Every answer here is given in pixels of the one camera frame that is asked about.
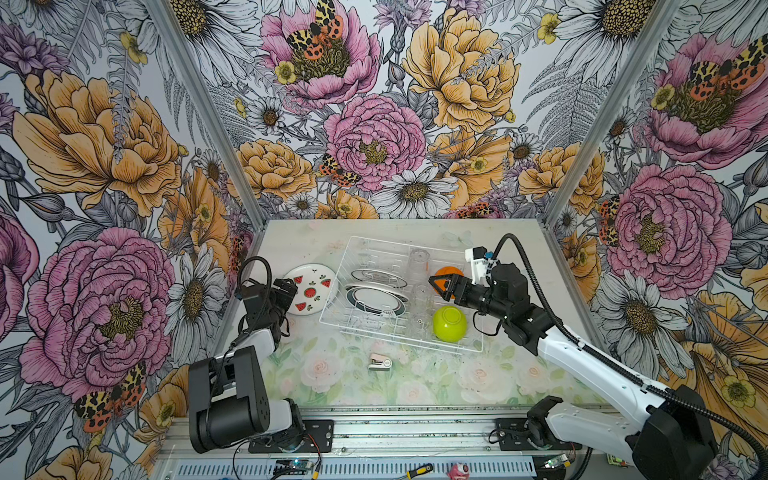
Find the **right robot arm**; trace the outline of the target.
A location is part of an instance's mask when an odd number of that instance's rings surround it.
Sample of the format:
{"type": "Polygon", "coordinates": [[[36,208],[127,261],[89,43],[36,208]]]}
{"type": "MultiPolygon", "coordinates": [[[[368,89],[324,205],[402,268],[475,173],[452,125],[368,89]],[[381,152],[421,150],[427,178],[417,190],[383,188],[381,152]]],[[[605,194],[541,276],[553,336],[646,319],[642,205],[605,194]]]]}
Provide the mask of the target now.
{"type": "Polygon", "coordinates": [[[717,456],[712,426],[695,392],[668,391],[577,336],[549,307],[531,301],[527,279],[515,265],[495,266],[487,286],[457,274],[435,275],[429,283],[444,300],[498,319],[515,344],[564,369],[617,412],[542,401],[531,414],[554,439],[619,457],[646,479],[697,479],[717,456]]]}

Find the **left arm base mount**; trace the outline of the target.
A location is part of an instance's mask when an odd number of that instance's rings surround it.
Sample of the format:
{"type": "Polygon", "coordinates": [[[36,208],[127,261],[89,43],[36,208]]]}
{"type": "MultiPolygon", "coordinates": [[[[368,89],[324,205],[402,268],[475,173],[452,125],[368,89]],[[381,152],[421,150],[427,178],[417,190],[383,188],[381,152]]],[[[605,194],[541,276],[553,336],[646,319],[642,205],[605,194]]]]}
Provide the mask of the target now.
{"type": "Polygon", "coordinates": [[[248,444],[251,454],[326,454],[333,446],[335,422],[328,418],[303,420],[287,430],[257,437],[248,444]]]}

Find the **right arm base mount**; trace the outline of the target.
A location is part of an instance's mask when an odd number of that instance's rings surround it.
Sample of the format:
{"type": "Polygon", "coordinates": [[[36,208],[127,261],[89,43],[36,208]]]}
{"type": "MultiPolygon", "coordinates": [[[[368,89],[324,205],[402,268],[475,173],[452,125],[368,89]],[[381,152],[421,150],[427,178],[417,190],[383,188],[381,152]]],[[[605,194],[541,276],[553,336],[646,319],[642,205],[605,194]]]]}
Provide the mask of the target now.
{"type": "Polygon", "coordinates": [[[546,423],[550,410],[562,403],[562,398],[549,395],[537,402],[524,417],[496,419],[488,442],[498,445],[501,451],[580,450],[581,444],[556,438],[546,423]]]}

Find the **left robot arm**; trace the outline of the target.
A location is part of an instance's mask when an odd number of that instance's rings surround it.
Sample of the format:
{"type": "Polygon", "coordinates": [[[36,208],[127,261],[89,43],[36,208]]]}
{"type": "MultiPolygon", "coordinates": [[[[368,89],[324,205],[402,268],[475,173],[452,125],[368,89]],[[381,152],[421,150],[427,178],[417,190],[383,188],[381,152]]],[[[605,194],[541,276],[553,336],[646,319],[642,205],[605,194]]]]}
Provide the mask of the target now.
{"type": "Polygon", "coordinates": [[[237,292],[245,307],[227,351],[189,367],[188,422],[194,450],[205,453],[241,441],[295,451],[306,428],[296,403],[268,397],[261,362],[276,352],[297,293],[290,279],[270,286],[248,280],[237,292]]]}

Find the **watermelon pattern plate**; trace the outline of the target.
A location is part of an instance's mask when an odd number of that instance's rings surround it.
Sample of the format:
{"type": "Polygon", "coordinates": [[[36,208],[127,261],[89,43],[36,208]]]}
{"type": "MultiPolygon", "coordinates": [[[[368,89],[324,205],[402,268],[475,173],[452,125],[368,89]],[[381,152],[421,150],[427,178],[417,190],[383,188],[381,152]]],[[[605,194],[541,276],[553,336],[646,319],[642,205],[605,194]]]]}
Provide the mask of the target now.
{"type": "Polygon", "coordinates": [[[338,293],[335,272],[322,264],[309,263],[297,266],[289,270],[284,277],[292,280],[298,288],[288,309],[291,315],[307,316],[321,313],[338,293]]]}

